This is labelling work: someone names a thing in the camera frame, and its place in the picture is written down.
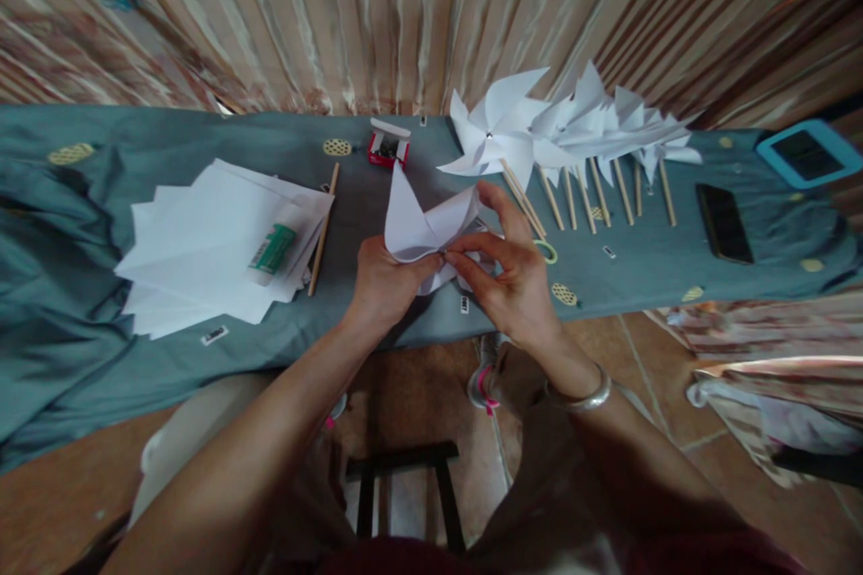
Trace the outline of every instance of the silver bangle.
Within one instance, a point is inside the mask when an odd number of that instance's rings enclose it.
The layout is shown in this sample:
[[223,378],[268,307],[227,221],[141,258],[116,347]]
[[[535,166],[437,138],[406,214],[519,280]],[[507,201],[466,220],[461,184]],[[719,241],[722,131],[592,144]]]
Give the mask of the silver bangle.
[[611,396],[611,378],[606,373],[605,368],[599,364],[596,365],[596,368],[600,370],[600,387],[582,400],[573,400],[562,395],[546,380],[546,397],[548,398],[548,402],[552,406],[557,407],[557,409],[563,409],[571,413],[590,411],[602,406]]

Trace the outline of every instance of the rubber band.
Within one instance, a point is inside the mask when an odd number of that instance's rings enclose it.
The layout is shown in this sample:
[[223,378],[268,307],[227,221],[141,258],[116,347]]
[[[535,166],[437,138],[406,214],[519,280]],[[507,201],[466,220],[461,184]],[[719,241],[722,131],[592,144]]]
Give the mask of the rubber band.
[[493,416],[494,413],[492,409],[497,409],[501,404],[496,400],[492,400],[486,393],[483,388],[483,382],[485,381],[485,375],[494,369],[494,364],[489,364],[487,367],[483,368],[482,373],[479,374],[479,378],[476,380],[476,387],[479,389],[479,393],[485,398],[485,412],[488,413],[489,416]]
[[548,250],[548,253],[551,254],[551,256],[546,256],[545,254],[542,255],[548,265],[554,265],[557,262],[557,250],[554,247],[541,240],[535,240],[533,243],[537,247],[545,247]]

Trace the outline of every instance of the stool leg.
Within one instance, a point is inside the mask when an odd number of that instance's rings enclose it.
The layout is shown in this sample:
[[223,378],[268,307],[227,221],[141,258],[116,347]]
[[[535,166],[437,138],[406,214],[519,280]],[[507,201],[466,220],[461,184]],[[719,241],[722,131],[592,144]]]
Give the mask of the stool leg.
[[362,470],[360,504],[357,510],[357,538],[371,538],[371,524],[375,516],[375,470],[370,464]]
[[446,460],[435,461],[434,472],[438,477],[440,492],[440,507],[443,510],[443,526],[447,531],[447,546],[453,554],[464,554],[465,537],[461,531],[461,519],[458,517],[456,492],[452,489],[452,479],[449,478],[449,467]]

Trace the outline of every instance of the shoe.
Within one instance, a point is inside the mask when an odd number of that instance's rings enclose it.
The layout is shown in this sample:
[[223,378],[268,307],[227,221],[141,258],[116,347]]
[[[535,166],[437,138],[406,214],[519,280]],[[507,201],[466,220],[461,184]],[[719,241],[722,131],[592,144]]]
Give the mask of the shoe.
[[476,356],[479,358],[479,368],[467,381],[467,398],[477,409],[485,409],[489,415],[493,415],[492,409],[500,404],[490,398],[485,391],[488,386],[487,377],[494,371],[497,363],[497,355],[501,346],[509,341],[502,332],[491,332],[483,335],[476,341]]
[[339,398],[339,401],[333,407],[333,410],[330,411],[330,414],[326,417],[324,424],[328,429],[332,429],[335,427],[335,421],[338,419],[340,415],[344,413],[344,410],[348,408],[348,394],[347,392],[342,394],[342,397]]

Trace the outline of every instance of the black phone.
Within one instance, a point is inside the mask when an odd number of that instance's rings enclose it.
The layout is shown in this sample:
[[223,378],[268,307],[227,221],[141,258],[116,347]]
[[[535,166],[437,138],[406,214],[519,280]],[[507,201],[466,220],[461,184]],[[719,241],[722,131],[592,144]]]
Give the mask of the black phone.
[[724,261],[752,265],[755,259],[734,194],[709,184],[697,184],[695,190],[713,254]]

